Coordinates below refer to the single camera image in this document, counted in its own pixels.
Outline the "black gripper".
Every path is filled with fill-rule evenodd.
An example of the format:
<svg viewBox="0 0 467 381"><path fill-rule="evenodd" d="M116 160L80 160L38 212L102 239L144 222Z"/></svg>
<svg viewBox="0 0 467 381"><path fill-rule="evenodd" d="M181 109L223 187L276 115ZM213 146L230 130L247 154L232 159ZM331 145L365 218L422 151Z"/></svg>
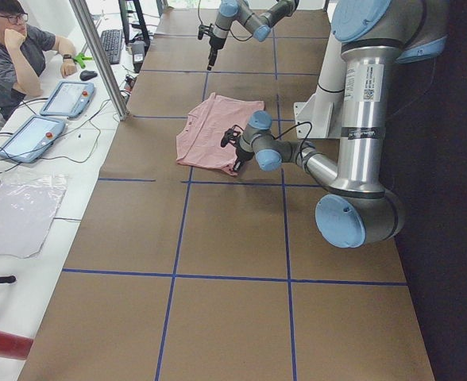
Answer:
<svg viewBox="0 0 467 381"><path fill-rule="evenodd" d="M245 162L250 161L253 158L253 152L246 151L239 144L236 145L237 159L231 167L233 173L238 173L241 170Z"/></svg>
<svg viewBox="0 0 467 381"><path fill-rule="evenodd" d="M208 55L208 61L206 69L211 71L216 63L217 55L219 50L223 49L226 43L226 37L219 37L214 34L210 36L210 47L212 48Z"/></svg>

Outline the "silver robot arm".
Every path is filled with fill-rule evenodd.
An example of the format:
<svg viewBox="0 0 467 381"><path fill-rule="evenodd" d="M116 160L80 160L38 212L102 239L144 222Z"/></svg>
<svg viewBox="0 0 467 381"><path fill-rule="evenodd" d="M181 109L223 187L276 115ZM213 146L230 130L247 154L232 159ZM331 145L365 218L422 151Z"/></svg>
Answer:
<svg viewBox="0 0 467 381"><path fill-rule="evenodd" d="M218 52L224 48L232 24L236 21L259 42L264 41L272 28L284 17L290 17L298 8L299 1L277 1L269 10L255 14L247 1L221 1L213 24L199 26L198 38L210 38L207 70L215 65Z"/></svg>
<svg viewBox="0 0 467 381"><path fill-rule="evenodd" d="M404 224L398 197L379 180L392 69L438 56L446 43L447 1L340 1L315 93L295 105L296 141L274 137L257 111L223 144L236 149L234 168L255 160L264 171L302 168L326 189L315 207L319 232L339 248L394 237Z"/></svg>

